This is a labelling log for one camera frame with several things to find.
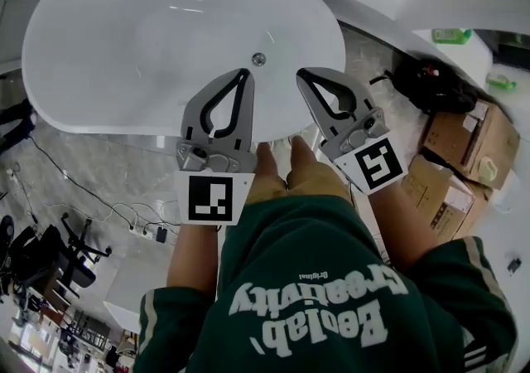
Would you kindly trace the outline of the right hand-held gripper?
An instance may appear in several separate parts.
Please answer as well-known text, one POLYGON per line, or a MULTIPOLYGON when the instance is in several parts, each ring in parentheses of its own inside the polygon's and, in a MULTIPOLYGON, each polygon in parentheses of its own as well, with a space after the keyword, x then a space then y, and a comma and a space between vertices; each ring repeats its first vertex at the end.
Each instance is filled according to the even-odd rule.
POLYGON ((398 136, 385 124, 383 110, 362 83, 343 71, 300 68, 296 83, 325 140, 320 150, 348 181, 369 196, 403 178, 407 165, 398 136), (320 90, 338 100, 334 111, 320 90), (369 112, 355 121, 357 109, 369 112))

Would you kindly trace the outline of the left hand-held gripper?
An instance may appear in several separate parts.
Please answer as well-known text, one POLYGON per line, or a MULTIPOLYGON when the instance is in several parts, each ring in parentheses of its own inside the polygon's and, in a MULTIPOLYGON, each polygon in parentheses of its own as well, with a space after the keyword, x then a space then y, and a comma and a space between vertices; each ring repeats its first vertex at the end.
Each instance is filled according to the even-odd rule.
POLYGON ((181 123, 185 139, 177 141, 175 172, 183 224, 238 224, 257 165, 256 155, 249 151, 253 101, 253 76, 241 68, 213 79, 187 103, 181 123), (209 140, 214 129, 211 112, 232 92, 229 123, 214 132, 214 138, 228 148, 198 143, 209 140))

